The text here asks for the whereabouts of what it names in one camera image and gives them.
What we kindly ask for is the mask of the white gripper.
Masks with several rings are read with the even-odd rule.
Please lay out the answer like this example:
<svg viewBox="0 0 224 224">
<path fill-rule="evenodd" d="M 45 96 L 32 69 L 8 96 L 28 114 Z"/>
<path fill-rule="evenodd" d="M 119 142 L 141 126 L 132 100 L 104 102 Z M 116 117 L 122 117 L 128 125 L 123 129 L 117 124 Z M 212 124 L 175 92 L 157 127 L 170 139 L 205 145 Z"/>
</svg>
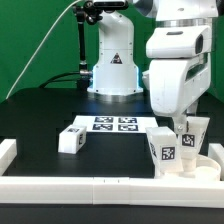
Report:
<svg viewBox="0 0 224 224">
<path fill-rule="evenodd" d="M 199 100 L 210 86 L 211 57 L 189 79 L 189 70 L 201 62 L 199 56 L 190 59 L 154 59 L 149 66 L 151 108 L 155 115 L 173 117 L 174 132 L 187 132 L 188 116 L 195 116 Z"/>
</svg>

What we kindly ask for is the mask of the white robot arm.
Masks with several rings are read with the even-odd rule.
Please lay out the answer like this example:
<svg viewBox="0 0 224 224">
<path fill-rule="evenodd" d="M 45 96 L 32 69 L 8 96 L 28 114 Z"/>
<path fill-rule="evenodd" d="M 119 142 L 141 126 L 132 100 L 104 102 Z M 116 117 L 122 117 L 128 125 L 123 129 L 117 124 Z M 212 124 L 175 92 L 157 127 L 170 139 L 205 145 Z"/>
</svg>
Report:
<svg viewBox="0 0 224 224">
<path fill-rule="evenodd" d="M 177 134 L 188 131 L 186 111 L 209 88 L 213 20 L 223 0 L 93 0 L 102 11 L 99 59 L 90 90 L 104 96 L 129 95 L 137 86 L 133 25 L 118 11 L 132 4 L 157 26 L 146 43 L 151 59 L 145 74 L 155 115 L 170 117 Z"/>
</svg>

